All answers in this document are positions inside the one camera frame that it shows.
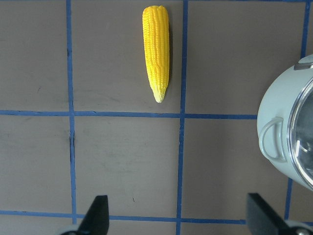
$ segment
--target corn cob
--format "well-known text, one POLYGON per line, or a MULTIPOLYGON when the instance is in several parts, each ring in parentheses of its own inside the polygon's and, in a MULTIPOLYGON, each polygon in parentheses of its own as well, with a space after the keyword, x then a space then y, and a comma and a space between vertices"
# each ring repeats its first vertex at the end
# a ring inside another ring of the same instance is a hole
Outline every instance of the corn cob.
POLYGON ((164 6, 149 6, 142 13, 143 41, 150 87, 161 103, 169 81, 169 22, 164 6))

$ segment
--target white pot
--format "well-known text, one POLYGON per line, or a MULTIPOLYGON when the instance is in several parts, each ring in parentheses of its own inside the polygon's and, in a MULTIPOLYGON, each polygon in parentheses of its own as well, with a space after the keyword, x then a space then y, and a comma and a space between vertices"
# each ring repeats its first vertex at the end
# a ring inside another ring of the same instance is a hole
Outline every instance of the white pot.
POLYGON ((257 119, 259 146, 263 155, 279 171, 311 190, 312 91, 313 55, 310 55, 283 72, 272 83, 262 99, 257 119))

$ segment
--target yellow corn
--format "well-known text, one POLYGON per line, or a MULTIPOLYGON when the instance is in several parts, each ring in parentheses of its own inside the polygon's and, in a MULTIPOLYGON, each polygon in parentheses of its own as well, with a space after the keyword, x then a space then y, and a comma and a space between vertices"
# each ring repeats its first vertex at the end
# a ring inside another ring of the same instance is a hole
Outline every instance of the yellow corn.
POLYGON ((169 80, 170 43, 168 14, 164 6, 149 6, 142 13, 143 41, 150 87, 161 103, 169 80))

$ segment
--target pot handle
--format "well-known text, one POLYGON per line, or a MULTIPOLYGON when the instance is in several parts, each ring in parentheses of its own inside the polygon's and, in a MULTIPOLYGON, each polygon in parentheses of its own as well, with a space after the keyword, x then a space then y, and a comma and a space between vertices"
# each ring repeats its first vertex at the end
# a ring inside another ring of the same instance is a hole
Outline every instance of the pot handle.
POLYGON ((262 154, 269 160, 273 160, 276 162, 285 162, 286 158, 285 158, 285 154, 284 154, 284 150, 283 150, 283 138, 282 138, 282 133, 283 133, 283 118, 280 117, 274 117, 271 121, 269 121, 261 130, 260 132, 260 137, 259 137, 259 146, 260 146, 260 150, 262 152, 262 154), (264 144, 264 138, 265 135, 267 133, 267 131, 274 125, 276 124, 280 124, 280 128, 279 128, 279 143, 281 145, 281 149, 282 152, 280 154, 280 156, 277 157, 272 157, 270 156, 267 151, 265 150, 265 144, 264 144))

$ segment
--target blue tape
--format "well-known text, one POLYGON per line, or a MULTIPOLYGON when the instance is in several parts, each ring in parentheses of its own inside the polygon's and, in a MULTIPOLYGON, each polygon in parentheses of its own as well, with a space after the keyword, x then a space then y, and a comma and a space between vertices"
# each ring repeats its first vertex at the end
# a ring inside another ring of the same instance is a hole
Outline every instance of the blue tape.
MULTIPOLYGON (((84 214, 78 214, 77 218, 84 218, 84 214)), ((176 218, 168 217, 143 217, 143 216, 118 216, 110 215, 110 220, 124 220, 124 221, 152 221, 152 222, 176 222, 176 218)))
POLYGON ((303 31, 302 31, 302 43, 301 43, 301 58, 305 57, 307 51, 307 40, 308 40, 308 29, 309 29, 309 19, 310 19, 310 7, 311 2, 306 1, 304 20, 303 20, 303 31))
POLYGON ((69 112, 39 112, 39 111, 18 111, 18 110, 0 110, 0 115, 16 115, 16 116, 40 116, 40 117, 53 117, 69 116, 69 112))
POLYGON ((245 225, 246 221, 243 219, 181 219, 182 223, 196 223, 196 224, 241 224, 245 225))
POLYGON ((96 117, 136 117, 136 118, 180 118, 180 114, 156 114, 156 113, 135 113, 135 112, 98 112, 98 111, 75 111, 75 116, 96 116, 96 117))
POLYGON ((200 118, 200 119, 238 119, 238 120, 253 120, 257 119, 257 115, 246 114, 185 114, 185 118, 200 118))
POLYGON ((179 127, 179 156, 178 156, 178 186, 177 186, 177 222, 176 235, 180 235, 181 204, 182 204, 182 178, 183 178, 183 152, 185 133, 186 109, 186 78, 187 78, 187 45, 188 45, 188 0, 183 0, 182 16, 182 52, 181 52, 181 90, 180 90, 180 127, 179 127))
POLYGON ((49 212, 28 212, 28 211, 0 211, 3 215, 23 215, 37 217, 57 217, 57 218, 72 218, 72 214, 68 213, 49 213, 49 212))
POLYGON ((293 180, 288 178, 287 194, 286 194, 286 204, 285 204, 285 219, 289 219, 290 204, 291 204, 291 194, 292 194, 292 183, 293 180))
POLYGON ((76 181, 75 181, 75 152, 74 152, 74 94, 73 94, 73 74, 72 74, 72 23, 71 23, 71 0, 66 1, 67 7, 67 85, 68 85, 68 109, 69 109, 69 152, 70 152, 70 185, 72 196, 72 220, 77 223, 76 212, 76 181))

